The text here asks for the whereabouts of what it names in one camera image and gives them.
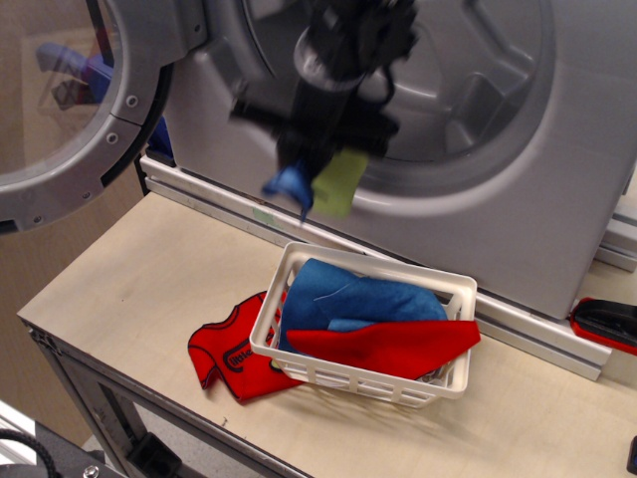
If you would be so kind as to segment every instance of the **blue cloth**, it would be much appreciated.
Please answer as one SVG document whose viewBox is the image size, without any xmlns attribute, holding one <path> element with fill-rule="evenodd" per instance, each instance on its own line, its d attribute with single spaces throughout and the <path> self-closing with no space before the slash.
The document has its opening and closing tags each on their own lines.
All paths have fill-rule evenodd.
<svg viewBox="0 0 637 478">
<path fill-rule="evenodd" d="M 378 322 L 447 320 L 436 296 L 402 282 L 358 277 L 309 259 L 293 282 L 281 316 L 279 349 L 296 352 L 289 330 L 349 332 Z"/>
</svg>

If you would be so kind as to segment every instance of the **black cable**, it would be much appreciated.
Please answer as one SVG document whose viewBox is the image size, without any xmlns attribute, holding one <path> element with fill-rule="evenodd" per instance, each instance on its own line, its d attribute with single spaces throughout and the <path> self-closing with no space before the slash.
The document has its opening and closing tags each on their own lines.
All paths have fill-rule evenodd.
<svg viewBox="0 0 637 478">
<path fill-rule="evenodd" d="M 53 461 L 53 458 L 44 445 L 33 436 L 22 433 L 21 431 L 2 428 L 0 429 L 0 440 L 13 440 L 28 446 L 42 459 L 44 466 L 47 468 L 49 478 L 61 478 L 61 475 L 56 471 L 56 464 Z"/>
</svg>

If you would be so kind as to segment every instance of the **clothing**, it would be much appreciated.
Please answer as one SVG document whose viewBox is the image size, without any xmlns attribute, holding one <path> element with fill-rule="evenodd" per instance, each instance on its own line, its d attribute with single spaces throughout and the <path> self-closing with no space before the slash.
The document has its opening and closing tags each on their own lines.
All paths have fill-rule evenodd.
<svg viewBox="0 0 637 478">
<path fill-rule="evenodd" d="M 252 296 L 235 306 L 224 322 L 206 324 L 191 336 L 188 353 L 202 388 L 219 377 L 237 400 L 244 401 L 301 383 L 287 377 L 271 358 L 250 349 L 248 337 L 265 297 L 265 292 Z"/>
</svg>

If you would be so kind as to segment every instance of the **white plastic basket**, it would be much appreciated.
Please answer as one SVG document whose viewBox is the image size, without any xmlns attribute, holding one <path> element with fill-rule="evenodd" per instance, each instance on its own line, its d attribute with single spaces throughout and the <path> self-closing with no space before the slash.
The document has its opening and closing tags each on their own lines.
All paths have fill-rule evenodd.
<svg viewBox="0 0 637 478">
<path fill-rule="evenodd" d="M 424 287 L 441 300 L 449 320 L 474 320 L 477 285 L 470 277 L 292 242 L 284 250 L 257 322 L 250 333 L 250 345 L 255 354 L 271 357 L 291 378 L 413 407 L 424 406 L 439 397 L 460 398 L 463 395 L 469 378 L 469 351 L 436 372 L 418 380 L 410 380 L 278 350 L 280 327 L 276 314 L 277 309 L 281 310 L 283 307 L 281 297 L 284 292 L 288 292 L 297 274 L 310 258 L 361 276 Z M 268 344 L 270 328 L 275 334 Z"/>
</svg>

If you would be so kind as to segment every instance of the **fabric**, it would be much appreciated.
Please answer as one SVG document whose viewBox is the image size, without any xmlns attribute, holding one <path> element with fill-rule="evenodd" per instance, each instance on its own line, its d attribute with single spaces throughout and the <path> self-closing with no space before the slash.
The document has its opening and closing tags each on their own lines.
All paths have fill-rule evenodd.
<svg viewBox="0 0 637 478">
<path fill-rule="evenodd" d="M 202 388 L 221 378 L 235 398 L 244 401 L 301 384 L 271 358 L 250 349 L 249 335 L 265 297 L 265 292 L 252 296 L 235 306 L 224 322 L 206 324 L 192 335 L 188 353 Z"/>
<path fill-rule="evenodd" d="M 395 281 L 358 277 L 309 259 L 292 283 L 282 313 L 279 349 L 297 352 L 288 331 L 348 332 L 378 322 L 447 321 L 436 296 Z"/>
<path fill-rule="evenodd" d="M 416 379 L 480 341 L 474 321 L 380 323 L 352 332 L 288 331 L 297 351 L 336 363 Z"/>
</svg>

